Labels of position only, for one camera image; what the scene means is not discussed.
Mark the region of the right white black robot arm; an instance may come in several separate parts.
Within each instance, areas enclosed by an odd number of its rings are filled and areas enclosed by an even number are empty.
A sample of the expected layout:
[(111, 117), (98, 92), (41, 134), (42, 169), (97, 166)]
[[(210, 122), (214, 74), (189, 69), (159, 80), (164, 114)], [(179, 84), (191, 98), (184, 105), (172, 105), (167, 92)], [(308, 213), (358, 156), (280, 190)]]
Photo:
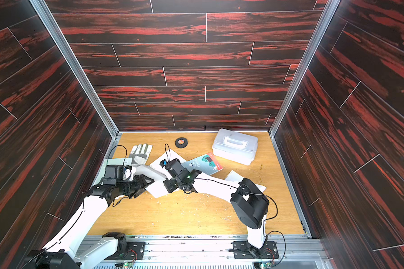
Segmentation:
[(199, 170), (189, 171), (178, 159), (160, 161), (160, 166), (171, 176), (163, 184), (169, 193), (180, 189), (185, 194), (202, 193), (229, 202), (238, 219), (247, 227), (249, 248), (262, 249), (267, 240), (265, 221), (269, 199), (247, 178), (239, 182), (204, 176)]

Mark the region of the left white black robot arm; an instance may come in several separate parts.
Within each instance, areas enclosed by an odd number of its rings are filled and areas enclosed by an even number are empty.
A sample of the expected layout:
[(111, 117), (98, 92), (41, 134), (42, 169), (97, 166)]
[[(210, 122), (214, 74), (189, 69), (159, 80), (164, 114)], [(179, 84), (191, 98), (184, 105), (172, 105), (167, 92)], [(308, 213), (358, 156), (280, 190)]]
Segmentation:
[(107, 258), (137, 259), (126, 235), (109, 232), (82, 254), (79, 246), (97, 219), (117, 198), (137, 198), (162, 176), (146, 165), (107, 165), (102, 179), (92, 186), (81, 206), (65, 226), (40, 251), (31, 251), (25, 269), (92, 269)]

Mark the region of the large white spiral notebook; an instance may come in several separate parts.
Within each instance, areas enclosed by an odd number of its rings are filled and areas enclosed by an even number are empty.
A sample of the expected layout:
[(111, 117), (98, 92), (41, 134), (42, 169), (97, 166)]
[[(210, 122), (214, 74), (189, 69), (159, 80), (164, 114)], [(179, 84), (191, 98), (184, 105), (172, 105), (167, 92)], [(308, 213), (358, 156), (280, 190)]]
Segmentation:
[(151, 179), (154, 179), (154, 183), (146, 188), (146, 190), (154, 198), (160, 198), (162, 196), (166, 196), (169, 194), (167, 192), (167, 190), (165, 189), (163, 181), (165, 179), (171, 179), (171, 176), (166, 171), (166, 169), (164, 169), (160, 166), (160, 161), (162, 161), (164, 159), (169, 160), (169, 158), (171, 158), (171, 160), (178, 159), (182, 163), (186, 162), (186, 160), (184, 158), (182, 158), (181, 156), (179, 156), (179, 154), (177, 154), (173, 150), (170, 150), (170, 153), (168, 153), (168, 154), (163, 153), (155, 161), (153, 161), (150, 165), (140, 165), (140, 166), (135, 167), (135, 171), (133, 172), (133, 175), (135, 175), (135, 176), (144, 175)]

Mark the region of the small teal cover notebook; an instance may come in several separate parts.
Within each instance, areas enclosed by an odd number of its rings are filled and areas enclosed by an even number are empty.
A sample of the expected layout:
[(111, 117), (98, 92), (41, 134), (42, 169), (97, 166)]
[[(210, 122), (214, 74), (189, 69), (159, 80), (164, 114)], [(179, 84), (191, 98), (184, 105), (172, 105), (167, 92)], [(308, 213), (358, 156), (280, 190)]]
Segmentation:
[(216, 159), (216, 156), (212, 152), (186, 161), (182, 163), (182, 165), (183, 167), (187, 168), (188, 171), (199, 170), (209, 176), (212, 176), (223, 169), (219, 161)]

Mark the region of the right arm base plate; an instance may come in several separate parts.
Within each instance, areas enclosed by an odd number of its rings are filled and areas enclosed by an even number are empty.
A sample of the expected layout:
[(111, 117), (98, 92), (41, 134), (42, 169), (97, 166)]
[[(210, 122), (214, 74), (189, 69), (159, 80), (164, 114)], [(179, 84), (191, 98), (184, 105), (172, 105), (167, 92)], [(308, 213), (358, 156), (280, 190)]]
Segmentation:
[(270, 259), (279, 258), (276, 242), (265, 241), (261, 248), (256, 248), (248, 242), (234, 241), (232, 248), (228, 250), (233, 253), (235, 259)]

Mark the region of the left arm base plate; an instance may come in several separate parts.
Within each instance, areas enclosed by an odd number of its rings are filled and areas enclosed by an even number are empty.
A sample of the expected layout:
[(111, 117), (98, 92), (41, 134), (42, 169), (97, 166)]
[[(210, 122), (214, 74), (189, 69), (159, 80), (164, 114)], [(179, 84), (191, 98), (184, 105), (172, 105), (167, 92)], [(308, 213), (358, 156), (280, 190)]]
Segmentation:
[(145, 242), (119, 243), (117, 251), (105, 260), (142, 260), (145, 253)]

